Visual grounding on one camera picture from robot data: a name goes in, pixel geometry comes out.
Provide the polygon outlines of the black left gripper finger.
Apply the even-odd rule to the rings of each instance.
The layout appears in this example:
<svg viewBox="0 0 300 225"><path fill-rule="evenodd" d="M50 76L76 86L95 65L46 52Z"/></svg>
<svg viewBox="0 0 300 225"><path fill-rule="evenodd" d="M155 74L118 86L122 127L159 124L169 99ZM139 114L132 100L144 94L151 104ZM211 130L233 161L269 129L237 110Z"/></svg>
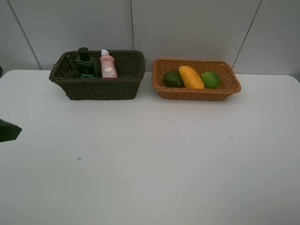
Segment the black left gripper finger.
<svg viewBox="0 0 300 225"><path fill-rule="evenodd" d="M22 129L10 122L0 119L0 142L16 140Z"/></svg>

